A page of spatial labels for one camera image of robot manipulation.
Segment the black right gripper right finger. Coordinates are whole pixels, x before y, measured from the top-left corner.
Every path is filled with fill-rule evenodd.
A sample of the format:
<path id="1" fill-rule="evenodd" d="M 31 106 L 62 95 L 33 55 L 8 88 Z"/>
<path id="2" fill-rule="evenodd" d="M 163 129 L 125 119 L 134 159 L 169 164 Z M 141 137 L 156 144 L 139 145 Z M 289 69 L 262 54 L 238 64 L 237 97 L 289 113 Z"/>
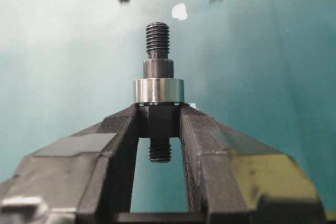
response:
<path id="1" fill-rule="evenodd" d="M 289 155 L 181 107 L 187 205 L 207 223 L 326 223 L 318 193 Z"/>

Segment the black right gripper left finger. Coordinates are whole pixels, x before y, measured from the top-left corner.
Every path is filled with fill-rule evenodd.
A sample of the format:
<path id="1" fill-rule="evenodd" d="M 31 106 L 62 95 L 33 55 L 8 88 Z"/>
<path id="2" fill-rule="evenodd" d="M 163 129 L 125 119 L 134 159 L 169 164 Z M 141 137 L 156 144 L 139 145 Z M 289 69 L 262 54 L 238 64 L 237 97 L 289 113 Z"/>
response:
<path id="1" fill-rule="evenodd" d="M 1 223 L 102 223 L 129 211 L 138 139 L 130 106 L 25 156 L 1 183 Z"/>

